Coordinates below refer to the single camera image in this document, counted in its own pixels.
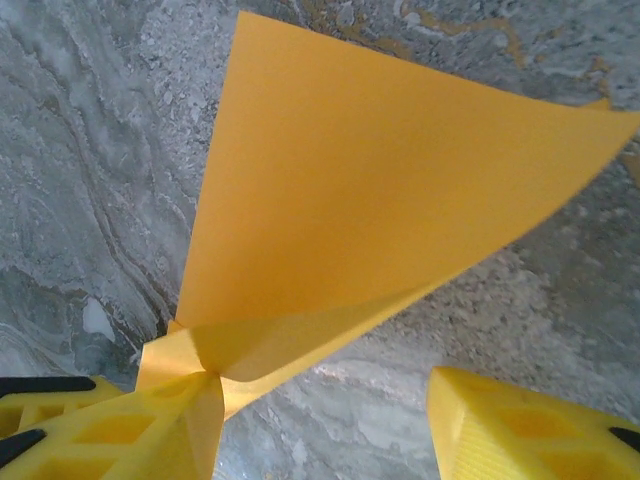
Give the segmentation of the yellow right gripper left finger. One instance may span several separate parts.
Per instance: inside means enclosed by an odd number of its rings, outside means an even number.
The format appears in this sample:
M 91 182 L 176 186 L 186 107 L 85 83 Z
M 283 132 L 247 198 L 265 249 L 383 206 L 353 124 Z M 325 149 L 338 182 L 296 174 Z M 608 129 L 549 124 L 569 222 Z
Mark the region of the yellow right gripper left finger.
M 209 479 L 223 426 L 204 372 L 123 393 L 98 377 L 1 380 L 4 479 Z

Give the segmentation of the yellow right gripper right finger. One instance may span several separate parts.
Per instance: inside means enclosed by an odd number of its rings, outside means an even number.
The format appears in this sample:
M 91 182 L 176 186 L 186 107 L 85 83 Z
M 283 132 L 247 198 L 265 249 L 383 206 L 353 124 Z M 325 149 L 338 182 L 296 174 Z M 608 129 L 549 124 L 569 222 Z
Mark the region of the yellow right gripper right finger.
M 432 369 L 428 422 L 443 479 L 639 476 L 637 425 L 463 369 Z

